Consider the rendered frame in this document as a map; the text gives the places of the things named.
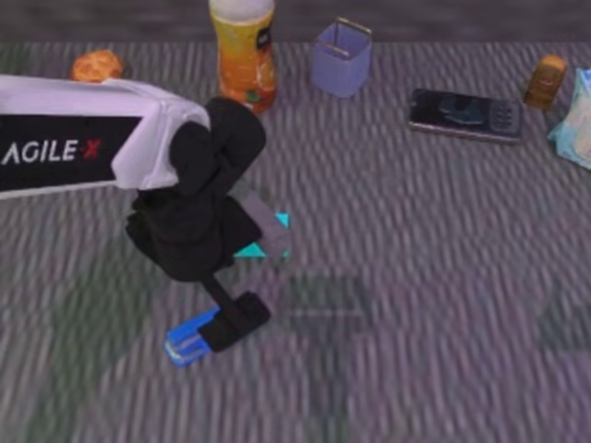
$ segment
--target bread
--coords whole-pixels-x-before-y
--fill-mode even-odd
[[[123,62],[110,49],[92,51],[76,59],[70,76],[76,81],[101,83],[108,78],[121,78]]]

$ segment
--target black remote control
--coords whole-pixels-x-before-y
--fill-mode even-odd
[[[516,143],[521,134],[521,104],[437,90],[415,90],[409,125],[483,141]]]

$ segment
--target plastic bag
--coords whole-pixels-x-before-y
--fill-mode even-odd
[[[548,134],[556,153],[591,170],[591,69],[577,69],[571,109]]]

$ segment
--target small brown bottle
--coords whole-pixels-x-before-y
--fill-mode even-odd
[[[524,103],[548,111],[561,88],[566,62],[557,55],[545,55],[536,66],[525,92]]]

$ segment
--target beverage bottle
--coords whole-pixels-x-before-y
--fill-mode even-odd
[[[274,0],[210,0],[220,93],[257,114],[272,104],[277,87],[271,52],[274,9]]]

